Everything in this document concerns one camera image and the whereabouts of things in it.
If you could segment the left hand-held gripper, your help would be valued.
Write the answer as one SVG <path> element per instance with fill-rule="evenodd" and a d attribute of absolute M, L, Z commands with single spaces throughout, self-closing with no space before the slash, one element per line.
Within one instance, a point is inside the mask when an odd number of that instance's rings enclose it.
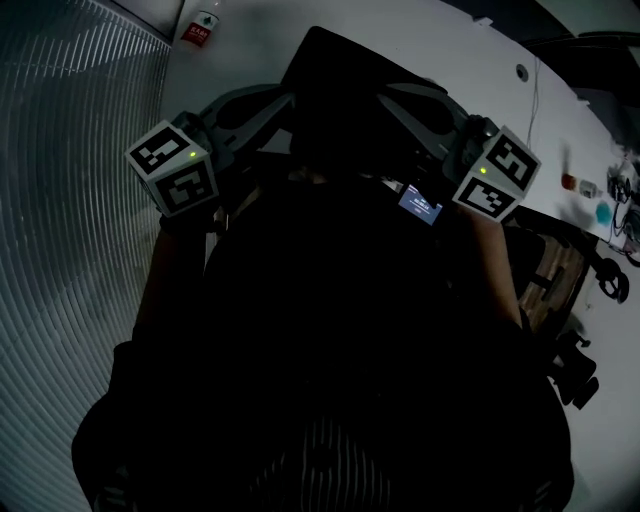
<path fill-rule="evenodd" d="M 295 94 L 279 84 L 227 92 L 200 117 L 182 112 L 162 120 L 125 151 L 130 167 L 158 210 L 171 218 L 219 196 L 216 175 L 234 162 L 231 153 L 273 134 L 295 106 Z M 225 145 L 206 125 L 219 125 Z"/>

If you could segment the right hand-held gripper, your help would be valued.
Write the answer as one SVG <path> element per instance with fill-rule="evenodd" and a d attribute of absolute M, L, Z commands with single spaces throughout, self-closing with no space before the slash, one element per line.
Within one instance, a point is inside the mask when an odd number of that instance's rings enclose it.
<path fill-rule="evenodd" d="M 472 116 L 446 90 L 412 83 L 387 85 L 381 105 L 438 160 L 453 182 L 453 201 L 502 222 L 526 197 L 540 160 L 508 127 Z M 464 123 L 450 150 L 450 133 Z"/>

